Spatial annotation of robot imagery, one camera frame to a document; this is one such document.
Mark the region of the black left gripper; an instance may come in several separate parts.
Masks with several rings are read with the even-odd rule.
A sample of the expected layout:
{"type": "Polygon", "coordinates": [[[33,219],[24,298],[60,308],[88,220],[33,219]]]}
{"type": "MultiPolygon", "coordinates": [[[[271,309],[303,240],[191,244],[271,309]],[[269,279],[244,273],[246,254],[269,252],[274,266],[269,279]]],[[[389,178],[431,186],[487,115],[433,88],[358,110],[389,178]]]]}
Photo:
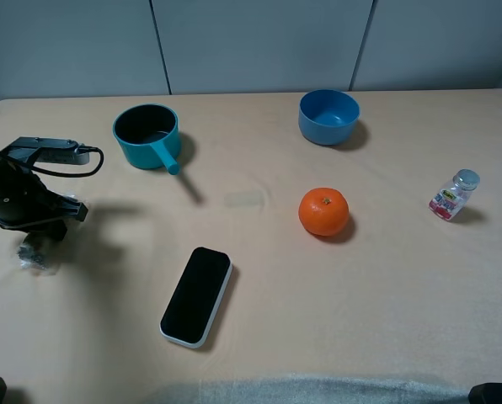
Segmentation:
{"type": "Polygon", "coordinates": [[[61,242],[67,234],[63,220],[83,222],[86,216],[87,206],[83,202],[49,191],[29,169],[0,158],[1,225],[41,230],[44,236],[61,242]]]}

